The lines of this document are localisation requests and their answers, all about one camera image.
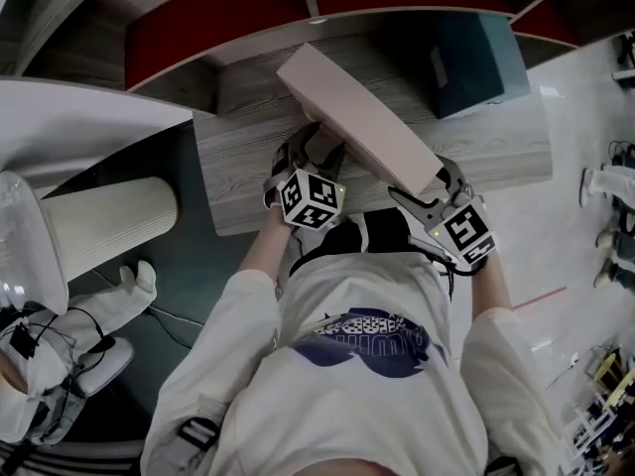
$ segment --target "wooden table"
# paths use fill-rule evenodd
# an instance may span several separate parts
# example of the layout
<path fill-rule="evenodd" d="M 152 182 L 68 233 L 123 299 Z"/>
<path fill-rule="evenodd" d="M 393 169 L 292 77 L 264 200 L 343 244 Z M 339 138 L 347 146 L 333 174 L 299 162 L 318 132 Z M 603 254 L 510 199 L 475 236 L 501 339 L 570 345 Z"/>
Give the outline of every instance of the wooden table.
<path fill-rule="evenodd" d="M 347 36 L 312 44 L 364 84 L 435 153 L 455 160 L 477 192 L 551 178 L 549 133 L 539 93 L 440 121 L 432 114 L 420 84 L 383 55 L 369 37 Z M 194 114 L 205 189 L 220 236 L 259 229 L 266 214 L 262 184 L 271 173 L 272 156 L 308 123 L 301 106 L 276 75 L 296 49 L 230 65 L 219 79 L 218 116 Z M 339 181 L 347 187 L 344 213 L 395 205 L 386 183 L 350 156 L 344 160 Z M 443 193 L 435 180 L 422 199 Z"/>

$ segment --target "sneaker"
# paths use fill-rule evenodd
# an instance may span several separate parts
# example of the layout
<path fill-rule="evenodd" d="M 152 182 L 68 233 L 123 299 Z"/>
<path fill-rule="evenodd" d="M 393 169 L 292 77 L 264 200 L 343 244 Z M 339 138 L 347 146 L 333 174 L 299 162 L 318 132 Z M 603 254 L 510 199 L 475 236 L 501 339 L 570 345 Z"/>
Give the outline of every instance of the sneaker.
<path fill-rule="evenodd" d="M 604 261 L 602 265 L 602 269 L 593 279 L 593 287 L 596 289 L 603 288 L 604 286 L 613 282 L 613 267 L 615 263 L 613 263 L 610 259 Z"/>
<path fill-rule="evenodd" d="M 610 249 L 613 247 L 613 232 L 604 229 L 595 238 L 596 249 Z"/>
<path fill-rule="evenodd" d="M 582 176 L 579 179 L 579 194 L 577 200 L 579 201 L 579 205 L 584 208 L 588 204 L 588 198 L 590 197 L 590 192 L 588 191 L 588 185 L 591 181 L 591 172 L 588 168 L 584 168 L 582 170 Z"/>

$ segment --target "sweatshirt sleeve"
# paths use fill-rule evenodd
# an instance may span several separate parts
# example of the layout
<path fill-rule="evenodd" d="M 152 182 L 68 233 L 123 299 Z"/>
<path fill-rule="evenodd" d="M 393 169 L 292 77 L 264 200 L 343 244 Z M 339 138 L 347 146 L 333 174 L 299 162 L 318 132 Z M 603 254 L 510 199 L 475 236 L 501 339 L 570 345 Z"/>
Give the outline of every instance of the sweatshirt sleeve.
<path fill-rule="evenodd" d="M 503 455 L 525 476 L 569 473 L 571 451 L 547 405 L 529 342 L 518 316 L 506 308 L 479 315 L 463 346 L 460 373 Z"/>
<path fill-rule="evenodd" d="M 274 347 L 280 313 L 273 281 L 263 272 L 234 275 L 211 311 L 190 354 L 161 387 L 141 457 L 148 471 L 161 446 L 190 417 L 221 424 L 236 395 Z"/>

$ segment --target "cream cylindrical lampshade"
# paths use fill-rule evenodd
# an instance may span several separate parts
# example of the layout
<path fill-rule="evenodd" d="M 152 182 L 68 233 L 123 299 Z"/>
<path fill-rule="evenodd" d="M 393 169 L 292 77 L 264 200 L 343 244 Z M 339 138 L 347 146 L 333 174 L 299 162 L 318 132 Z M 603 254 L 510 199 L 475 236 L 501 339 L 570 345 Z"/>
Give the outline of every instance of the cream cylindrical lampshade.
<path fill-rule="evenodd" d="M 160 178 L 59 195 L 41 204 L 55 234 L 67 282 L 164 234 L 179 217 L 175 194 Z"/>

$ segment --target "cardboard box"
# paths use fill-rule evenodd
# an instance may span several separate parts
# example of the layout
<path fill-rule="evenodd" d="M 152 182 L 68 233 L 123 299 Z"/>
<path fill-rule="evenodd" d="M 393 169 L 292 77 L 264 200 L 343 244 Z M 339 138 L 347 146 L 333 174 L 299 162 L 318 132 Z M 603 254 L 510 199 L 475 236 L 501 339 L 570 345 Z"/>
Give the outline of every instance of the cardboard box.
<path fill-rule="evenodd" d="M 441 169 L 395 113 L 336 63 L 304 44 L 278 70 L 309 118 L 342 139 L 375 176 L 418 195 Z"/>

